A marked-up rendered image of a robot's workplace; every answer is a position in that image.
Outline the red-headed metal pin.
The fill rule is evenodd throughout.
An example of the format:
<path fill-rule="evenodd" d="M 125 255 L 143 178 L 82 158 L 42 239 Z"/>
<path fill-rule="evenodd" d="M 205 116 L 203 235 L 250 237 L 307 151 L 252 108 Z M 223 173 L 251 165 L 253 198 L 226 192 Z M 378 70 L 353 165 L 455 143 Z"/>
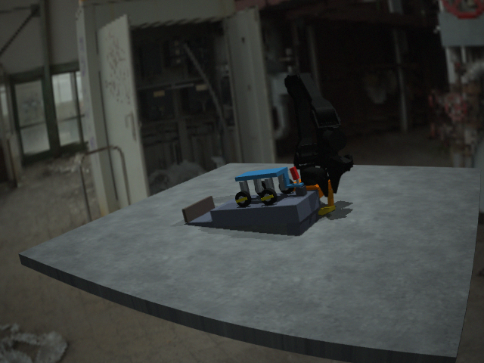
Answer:
<path fill-rule="evenodd" d="M 296 170 L 296 167 L 294 166 L 292 168 L 289 168 L 289 170 L 290 170 L 290 174 L 292 175 L 293 180 L 296 180 L 296 183 L 299 185 L 299 180 L 298 180 L 299 174 Z"/>

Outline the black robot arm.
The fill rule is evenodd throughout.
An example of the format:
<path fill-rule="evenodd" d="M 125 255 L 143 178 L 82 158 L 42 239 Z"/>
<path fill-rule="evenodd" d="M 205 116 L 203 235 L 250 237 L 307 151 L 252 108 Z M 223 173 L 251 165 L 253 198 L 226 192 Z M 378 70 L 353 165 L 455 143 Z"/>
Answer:
<path fill-rule="evenodd" d="M 284 78 L 287 92 L 293 98 L 296 114 L 296 127 L 299 141 L 296 145 L 293 164 L 300 170 L 301 183 L 316 185 L 315 180 L 303 178 L 303 170 L 310 166 L 317 166 L 319 155 L 315 153 L 318 147 L 330 147 L 342 150 L 347 143 L 346 135 L 340 131 L 341 119 L 333 105 L 321 96 L 320 91 L 312 80 L 311 73 L 298 73 L 287 75 Z M 310 119 L 315 126 L 317 144 L 312 139 L 309 125 L 307 100 L 311 106 Z M 308 164 L 307 164 L 308 163 Z M 305 164 L 305 165 L 303 165 Z M 340 172 L 349 172 L 353 165 L 350 154 L 344 156 L 331 156 L 328 154 L 326 168 Z M 303 185 L 303 186 L 304 186 Z"/>

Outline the yellow wedge chock with orange handle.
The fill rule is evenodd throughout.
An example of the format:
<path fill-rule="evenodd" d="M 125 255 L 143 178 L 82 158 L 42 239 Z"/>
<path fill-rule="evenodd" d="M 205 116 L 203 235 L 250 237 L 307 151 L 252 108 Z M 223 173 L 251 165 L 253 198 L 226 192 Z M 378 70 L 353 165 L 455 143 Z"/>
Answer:
<path fill-rule="evenodd" d="M 333 190 L 328 190 L 327 201 L 328 201 L 328 205 L 320 208 L 320 210 L 318 211 L 319 216 L 327 215 L 328 213 L 331 213 L 334 210 L 336 210 L 336 207 L 334 206 Z"/>

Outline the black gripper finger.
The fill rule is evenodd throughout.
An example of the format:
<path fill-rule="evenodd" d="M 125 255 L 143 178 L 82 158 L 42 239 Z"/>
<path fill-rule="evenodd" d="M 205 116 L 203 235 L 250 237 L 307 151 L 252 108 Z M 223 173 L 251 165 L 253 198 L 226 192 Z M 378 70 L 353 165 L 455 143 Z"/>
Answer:
<path fill-rule="evenodd" d="M 325 197 L 328 197 L 328 181 L 329 181 L 330 178 L 331 178 L 331 176 L 328 176 L 328 177 L 325 177 L 325 178 L 322 178 L 322 179 L 319 179 L 319 180 L 315 180 L 317 182 L 318 186 L 320 187 L 320 189 L 322 190 L 322 194 Z"/>
<path fill-rule="evenodd" d="M 328 175 L 331 176 L 330 183 L 331 183 L 331 187 L 332 187 L 332 190 L 333 190 L 333 194 L 335 194 L 338 190 L 339 183 L 340 183 L 340 176 L 343 173 L 344 172 L 328 171 Z"/>

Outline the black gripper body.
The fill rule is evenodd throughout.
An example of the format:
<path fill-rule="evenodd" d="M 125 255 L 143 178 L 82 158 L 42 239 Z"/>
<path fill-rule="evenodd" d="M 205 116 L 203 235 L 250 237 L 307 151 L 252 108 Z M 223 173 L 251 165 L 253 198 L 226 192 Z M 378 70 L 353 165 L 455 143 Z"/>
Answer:
<path fill-rule="evenodd" d="M 335 169 L 326 169 L 328 154 L 331 154 L 331 156 L 336 156 L 337 151 L 338 150 L 334 150 L 330 147 L 318 147 L 318 149 L 315 150 L 315 153 L 319 155 L 319 163 L 317 163 L 317 166 L 320 167 L 310 166 L 309 168 L 304 169 L 302 171 L 302 177 L 311 180 L 319 180 L 328 177 L 328 171 L 338 171 Z"/>

